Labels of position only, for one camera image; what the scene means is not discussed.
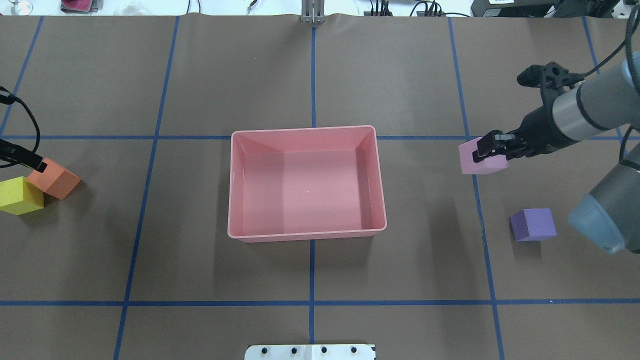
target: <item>pink box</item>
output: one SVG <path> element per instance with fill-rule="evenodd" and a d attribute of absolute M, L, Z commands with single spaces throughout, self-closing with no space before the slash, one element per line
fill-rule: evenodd
<path fill-rule="evenodd" d="M 386 227 L 372 126 L 231 136 L 231 238 L 247 243 L 354 238 Z"/>

